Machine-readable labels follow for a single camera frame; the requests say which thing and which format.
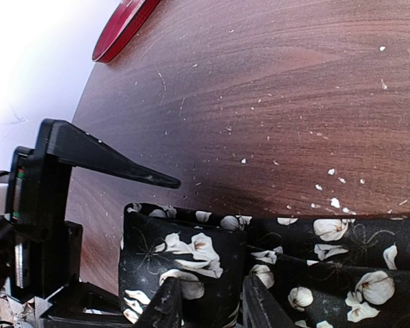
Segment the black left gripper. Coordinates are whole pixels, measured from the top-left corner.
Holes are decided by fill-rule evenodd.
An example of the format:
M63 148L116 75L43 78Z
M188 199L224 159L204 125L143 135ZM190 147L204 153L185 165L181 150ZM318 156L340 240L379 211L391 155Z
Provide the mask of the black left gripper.
M65 120L43 120L35 149L17 148L6 173L0 292L19 303L47 301L39 327L121 327L118 298L79 279L83 228L65 219L71 166L158 187L181 185Z

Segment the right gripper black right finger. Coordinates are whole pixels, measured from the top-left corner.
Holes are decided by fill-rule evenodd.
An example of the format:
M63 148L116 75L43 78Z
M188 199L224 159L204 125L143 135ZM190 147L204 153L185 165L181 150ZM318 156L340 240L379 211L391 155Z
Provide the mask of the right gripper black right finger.
M243 280L243 326L293 328L294 323L266 289L258 276Z

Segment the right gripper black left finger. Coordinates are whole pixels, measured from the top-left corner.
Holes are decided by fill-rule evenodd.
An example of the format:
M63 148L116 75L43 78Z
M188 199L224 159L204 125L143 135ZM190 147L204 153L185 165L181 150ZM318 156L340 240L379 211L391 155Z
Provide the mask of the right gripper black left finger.
M181 327L182 293L180 280L167 278L141 315L142 327Z

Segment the black skull pattern tie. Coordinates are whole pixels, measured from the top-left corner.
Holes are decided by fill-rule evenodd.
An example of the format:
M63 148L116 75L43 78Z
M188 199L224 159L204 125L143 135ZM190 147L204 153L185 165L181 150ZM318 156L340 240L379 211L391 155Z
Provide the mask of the black skull pattern tie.
M410 217L259 218L125 206L118 283L131 324L174 278L182 327L235 327L246 277L260 280L292 327L410 327Z

